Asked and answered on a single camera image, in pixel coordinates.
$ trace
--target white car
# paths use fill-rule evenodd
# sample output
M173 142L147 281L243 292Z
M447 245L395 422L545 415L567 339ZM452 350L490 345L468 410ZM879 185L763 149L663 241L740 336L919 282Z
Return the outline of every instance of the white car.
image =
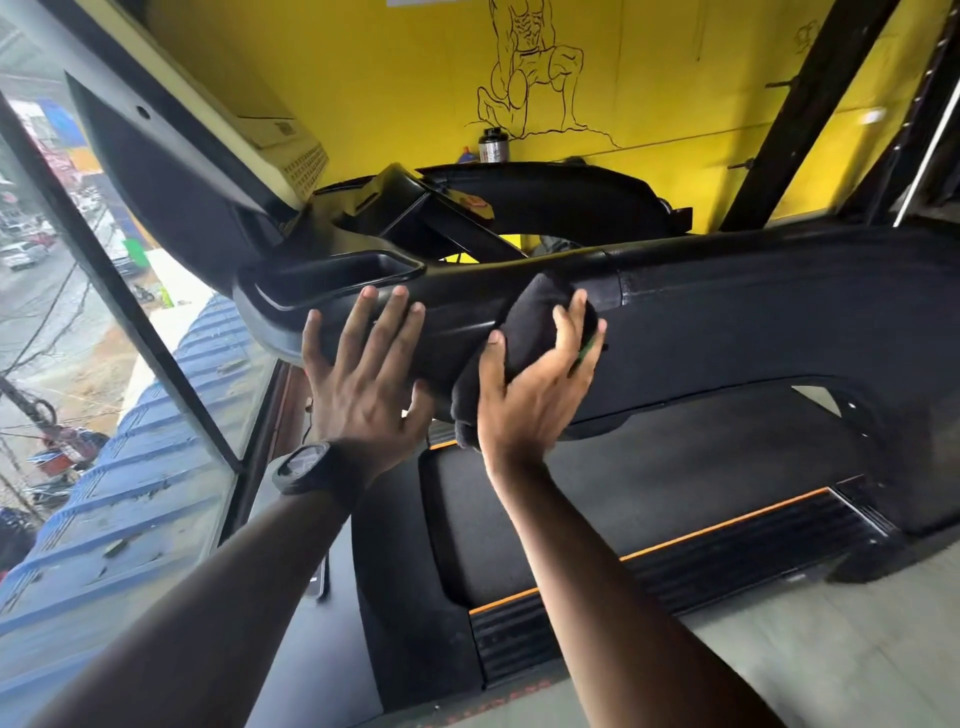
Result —
M39 243L13 243L0 248L0 262L12 271L23 268L32 268L43 260L50 252Z

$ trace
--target microfiber cloth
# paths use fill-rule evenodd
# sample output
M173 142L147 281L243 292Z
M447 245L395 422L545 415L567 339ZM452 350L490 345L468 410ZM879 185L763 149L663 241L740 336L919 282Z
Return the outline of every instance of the microfiber cloth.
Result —
M506 318L498 326L507 340L505 375L508 384L553 349L557 342L553 308L556 305L568 307L570 299L573 298L573 290L573 286L553 274L539 273L511 306ZM581 349L593 337L596 328L596 310L587 301ZM470 358L453 385L450 414L456 427L457 444L461 448L480 449L476 427L477 403L480 401L479 364L480 354L486 346L485 341Z

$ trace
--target right hand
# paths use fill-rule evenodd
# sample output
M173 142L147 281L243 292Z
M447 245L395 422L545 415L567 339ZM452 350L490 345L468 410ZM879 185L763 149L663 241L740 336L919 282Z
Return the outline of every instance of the right hand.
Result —
M487 472L497 474L537 466L570 424L583 400L603 350L607 322L597 325L589 351L574 367L587 311L587 291L573 294L570 308L556 306L557 343L509 385L504 380L506 340L491 331L480 356L477 436Z

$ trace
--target bottle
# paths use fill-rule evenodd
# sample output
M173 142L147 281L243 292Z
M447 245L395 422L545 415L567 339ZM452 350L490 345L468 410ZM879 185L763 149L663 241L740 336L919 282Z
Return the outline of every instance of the bottle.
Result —
M510 161L510 137L500 127L485 129L478 147L482 162Z

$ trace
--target blue roof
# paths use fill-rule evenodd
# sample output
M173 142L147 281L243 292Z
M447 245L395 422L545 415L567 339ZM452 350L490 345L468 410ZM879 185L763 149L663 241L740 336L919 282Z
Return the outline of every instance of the blue roof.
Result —
M211 299L174 357L230 444L244 445L274 360L233 303ZM154 382L0 582L0 725L29 720L210 551L232 486Z

